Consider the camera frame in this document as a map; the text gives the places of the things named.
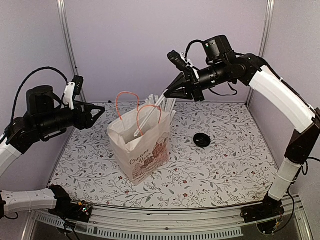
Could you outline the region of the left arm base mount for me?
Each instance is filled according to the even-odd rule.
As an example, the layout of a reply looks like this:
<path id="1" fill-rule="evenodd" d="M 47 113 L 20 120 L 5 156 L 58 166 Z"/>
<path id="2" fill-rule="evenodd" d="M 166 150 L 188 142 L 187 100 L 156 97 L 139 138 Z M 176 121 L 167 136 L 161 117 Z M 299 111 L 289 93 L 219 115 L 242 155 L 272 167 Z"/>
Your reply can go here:
<path id="1" fill-rule="evenodd" d="M 52 185 L 49 189 L 54 194 L 56 205 L 48 212 L 63 220 L 75 220 L 88 223 L 92 214 L 92 205 L 85 200 L 72 202 L 69 194 L 60 186 Z"/>

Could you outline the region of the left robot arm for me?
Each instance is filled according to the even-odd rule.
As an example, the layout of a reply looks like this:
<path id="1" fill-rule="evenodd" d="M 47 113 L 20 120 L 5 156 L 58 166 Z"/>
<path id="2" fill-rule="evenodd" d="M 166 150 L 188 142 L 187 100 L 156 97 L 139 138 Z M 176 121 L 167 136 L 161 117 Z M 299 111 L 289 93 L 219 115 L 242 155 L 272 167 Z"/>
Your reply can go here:
<path id="1" fill-rule="evenodd" d="M 34 87 L 26 92 L 27 111 L 22 117 L 10 118 L 10 123 L 0 137 L 0 172 L 3 174 L 12 163 L 24 155 L 33 144 L 48 142 L 74 127 L 87 130 L 94 126 L 105 108 L 77 101 L 84 78 L 75 75 L 66 81 L 62 97 L 50 85 Z M 51 185 L 34 191 L 0 192 L 0 216 L 23 211 L 48 210 L 62 220 L 88 222 L 92 207 L 84 200 L 74 203 L 60 185 Z"/>

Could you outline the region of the single white straw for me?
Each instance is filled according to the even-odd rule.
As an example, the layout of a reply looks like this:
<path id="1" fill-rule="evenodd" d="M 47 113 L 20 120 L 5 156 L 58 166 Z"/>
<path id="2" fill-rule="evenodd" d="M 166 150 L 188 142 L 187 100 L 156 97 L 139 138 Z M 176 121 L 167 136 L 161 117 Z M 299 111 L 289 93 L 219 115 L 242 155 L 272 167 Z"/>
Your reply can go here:
<path id="1" fill-rule="evenodd" d="M 139 134 L 142 135 L 142 133 L 140 133 L 140 131 L 144 128 L 144 126 L 147 124 L 147 122 L 149 121 L 150 117 L 152 116 L 153 112 L 155 111 L 156 107 L 159 107 L 161 105 L 161 103 L 163 102 L 163 100 L 165 99 L 165 93 L 163 92 L 162 95 L 158 98 L 158 100 L 155 103 L 155 106 L 153 106 L 152 110 L 150 110 L 150 112 L 148 113 L 148 115 L 145 117 L 145 119 L 143 120 L 143 122 L 141 123 L 141 125 L 139 126 L 139 128 L 134 132 L 133 136 L 137 137 Z"/>

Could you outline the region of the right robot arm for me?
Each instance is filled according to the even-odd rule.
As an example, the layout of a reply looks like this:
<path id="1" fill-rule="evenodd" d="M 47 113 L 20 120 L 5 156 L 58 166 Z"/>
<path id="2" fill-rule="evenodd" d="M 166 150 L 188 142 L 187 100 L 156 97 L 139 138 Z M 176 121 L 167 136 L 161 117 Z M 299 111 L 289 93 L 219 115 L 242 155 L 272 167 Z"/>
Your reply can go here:
<path id="1" fill-rule="evenodd" d="M 302 172 L 303 166 L 320 137 L 320 110 L 307 103 L 261 56 L 238 53 L 225 35 L 200 42 L 205 68 L 195 67 L 187 52 L 170 51 L 168 60 L 179 75 L 165 90 L 166 98 L 203 101 L 204 91 L 224 83 L 242 83 L 278 111 L 292 127 L 274 182 L 267 191 L 258 213 L 269 218 L 281 205 L 282 198 Z"/>

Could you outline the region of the white paper takeout bag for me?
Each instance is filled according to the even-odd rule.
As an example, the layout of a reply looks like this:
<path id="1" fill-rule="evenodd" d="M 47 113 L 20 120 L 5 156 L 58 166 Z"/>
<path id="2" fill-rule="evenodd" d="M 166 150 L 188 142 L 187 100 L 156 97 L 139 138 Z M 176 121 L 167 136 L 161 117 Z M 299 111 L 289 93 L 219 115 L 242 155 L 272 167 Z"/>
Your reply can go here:
<path id="1" fill-rule="evenodd" d="M 121 114 L 107 127 L 107 134 L 118 165 L 128 179 L 139 185 L 169 160 L 171 114 L 155 108 L 150 119 L 134 137 L 154 104 L 136 103 L 133 110 Z"/>

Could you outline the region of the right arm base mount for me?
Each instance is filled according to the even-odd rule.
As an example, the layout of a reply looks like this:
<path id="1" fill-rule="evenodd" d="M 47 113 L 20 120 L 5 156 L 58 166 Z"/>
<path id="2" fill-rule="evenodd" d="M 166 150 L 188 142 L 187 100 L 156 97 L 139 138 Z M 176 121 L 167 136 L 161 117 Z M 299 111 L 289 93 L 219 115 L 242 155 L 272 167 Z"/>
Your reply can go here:
<path id="1" fill-rule="evenodd" d="M 266 200 L 260 204 L 241 208 L 240 216 L 245 223 L 262 221 L 258 230 L 265 235 L 274 234 L 284 219 L 282 201 Z"/>

